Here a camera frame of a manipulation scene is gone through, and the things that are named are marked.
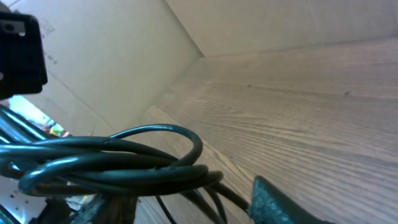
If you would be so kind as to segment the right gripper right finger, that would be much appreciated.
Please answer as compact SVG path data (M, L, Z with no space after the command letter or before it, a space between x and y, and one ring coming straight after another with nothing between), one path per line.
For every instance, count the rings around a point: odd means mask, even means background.
M306 211L260 175L254 179L248 214L260 224L331 224Z

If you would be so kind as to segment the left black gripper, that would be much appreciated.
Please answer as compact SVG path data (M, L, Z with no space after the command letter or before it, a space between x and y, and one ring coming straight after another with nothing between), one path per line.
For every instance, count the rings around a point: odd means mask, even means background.
M48 82L38 20L1 13L1 99L40 93Z

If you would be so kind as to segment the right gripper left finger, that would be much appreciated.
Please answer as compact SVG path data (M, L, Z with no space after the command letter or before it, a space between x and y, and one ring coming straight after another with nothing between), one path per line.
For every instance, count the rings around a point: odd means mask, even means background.
M71 224L133 224L137 201L131 195L97 195L71 219Z

